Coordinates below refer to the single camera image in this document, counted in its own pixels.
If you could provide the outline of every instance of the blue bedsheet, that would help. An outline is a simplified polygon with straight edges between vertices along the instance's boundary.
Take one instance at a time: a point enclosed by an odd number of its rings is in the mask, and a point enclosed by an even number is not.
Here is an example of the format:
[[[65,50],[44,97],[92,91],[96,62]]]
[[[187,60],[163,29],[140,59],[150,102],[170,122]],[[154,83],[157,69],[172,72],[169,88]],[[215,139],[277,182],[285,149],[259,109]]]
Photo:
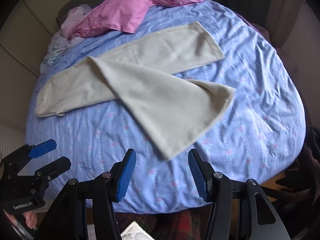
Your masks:
[[[204,136],[166,162],[120,100],[70,111],[63,117],[37,118],[36,97],[54,74],[81,60],[148,33],[199,21],[225,53],[224,60],[178,73],[183,79],[213,81],[236,88],[233,104]],[[204,161],[230,179],[263,182],[297,157],[305,137],[304,109],[276,51],[231,10],[213,1],[164,8],[153,6],[135,34],[111,31],[87,38],[59,57],[40,76],[27,120],[26,142],[56,140],[53,152],[29,163],[30,172],[67,156],[71,169],[51,182],[56,196],[70,178],[95,178],[120,161],[128,148],[137,152],[127,195],[116,212],[175,212],[204,205],[190,169],[188,151],[195,147]]]

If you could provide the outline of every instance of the beige towel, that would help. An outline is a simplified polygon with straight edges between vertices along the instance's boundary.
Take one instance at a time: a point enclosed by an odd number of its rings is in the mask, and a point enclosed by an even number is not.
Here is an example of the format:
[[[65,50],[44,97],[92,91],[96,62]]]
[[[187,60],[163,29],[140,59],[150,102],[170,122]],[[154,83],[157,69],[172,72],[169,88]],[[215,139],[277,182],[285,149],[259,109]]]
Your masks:
[[[167,28],[99,56],[169,74],[224,58],[212,36],[198,23]],[[63,115],[72,109],[116,99],[88,57],[52,76],[38,94],[36,115]]]
[[[166,160],[209,130],[235,92],[214,82],[186,81],[136,64],[90,59]]]
[[[197,29],[202,28],[199,23],[187,26],[182,30],[194,30],[194,26]],[[162,53],[162,57],[155,54],[158,61],[154,63],[157,68],[162,68],[159,61],[163,61],[166,62],[164,69],[167,72],[175,67],[181,71],[183,66],[178,62],[180,57],[184,59],[183,55],[189,59],[188,62],[185,61],[189,68],[199,66],[200,58],[197,55],[204,54],[207,58],[218,60],[219,57],[213,57],[212,52],[214,46],[217,46],[216,43],[204,29],[200,30],[196,31],[197,38],[193,38],[193,42],[185,47],[187,50],[180,50],[179,54],[175,51],[179,48],[178,44],[175,44],[176,47],[165,46],[168,42],[174,44],[170,39],[175,40],[175,35],[170,37],[167,43],[163,43],[162,49],[157,49],[157,53]],[[184,35],[186,34],[192,36],[192,32],[184,32]],[[154,49],[144,47],[140,52],[142,55],[152,54]],[[220,56],[223,55],[220,49],[218,52],[215,51],[215,55],[219,53]],[[135,64],[114,60],[105,55],[100,58],[87,57],[85,64],[80,64],[81,67],[75,65],[65,70],[65,75],[48,81],[49,85],[46,84],[46,88],[38,96],[37,110],[42,109],[43,105],[52,106],[52,100],[60,104],[61,108],[57,109],[64,110],[66,109],[63,108],[64,104],[67,104],[69,107],[67,109],[70,110],[120,98],[164,158],[170,160],[194,143],[216,122],[230,104],[235,89],[213,82],[186,81],[165,73],[161,69],[151,68],[149,65],[147,67],[141,61],[141,57],[135,53],[132,55],[137,57]],[[79,72],[77,68],[81,68],[84,73]],[[42,116],[52,115],[52,113],[54,111],[50,109],[43,112]]]

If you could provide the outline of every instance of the finger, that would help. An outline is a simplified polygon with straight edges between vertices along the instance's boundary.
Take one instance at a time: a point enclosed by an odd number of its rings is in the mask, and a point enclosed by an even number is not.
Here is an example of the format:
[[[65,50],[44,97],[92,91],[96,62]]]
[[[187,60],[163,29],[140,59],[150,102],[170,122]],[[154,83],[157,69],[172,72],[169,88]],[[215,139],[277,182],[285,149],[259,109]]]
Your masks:
[[[16,227],[17,226],[17,220],[13,215],[9,215],[6,211],[4,211],[7,218],[10,220],[10,222]]]
[[[37,216],[36,216],[36,213],[34,213],[32,215],[32,220],[30,222],[30,228],[35,228],[37,226],[37,222],[38,222]]]
[[[26,218],[26,225],[29,228],[32,229],[32,228],[36,227],[36,225],[37,225],[37,216],[36,216],[36,213],[34,211],[25,212],[23,214],[23,216]]]

